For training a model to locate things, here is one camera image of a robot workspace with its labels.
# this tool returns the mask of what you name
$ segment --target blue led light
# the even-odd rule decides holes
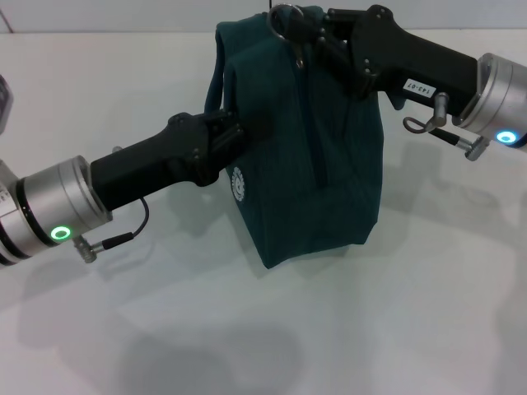
[[[496,135],[496,139],[504,144],[512,144],[518,139],[518,137],[513,132],[504,130]]]

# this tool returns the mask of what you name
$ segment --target dark green fabric bag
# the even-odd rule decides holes
[[[310,7],[318,16],[322,11]],[[377,221],[383,129],[377,95],[363,101],[305,50],[300,69],[266,14],[217,26],[206,112],[224,108],[271,137],[227,168],[265,267],[306,253],[364,244]]]

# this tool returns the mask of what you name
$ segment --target circular logo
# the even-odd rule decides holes
[[[241,173],[241,170],[237,167],[232,170],[232,179],[231,179],[232,193],[238,202],[243,202],[245,197],[245,181],[244,175]]]

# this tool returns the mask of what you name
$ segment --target metal ring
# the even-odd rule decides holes
[[[273,8],[271,8],[269,10],[269,12],[267,14],[267,27],[271,30],[271,33],[273,33],[273,35],[277,36],[282,41],[289,41],[289,40],[286,39],[283,35],[281,35],[280,33],[278,33],[274,29],[272,19],[273,19],[273,14],[275,12],[277,12],[281,8],[286,8],[286,7],[290,7],[291,9],[293,9],[293,10],[297,11],[298,13],[300,13],[302,18],[304,17],[304,12],[302,12],[300,7],[294,6],[293,4],[289,4],[289,3],[286,3],[286,2],[281,2],[280,4],[277,4],[276,6],[274,6]]]

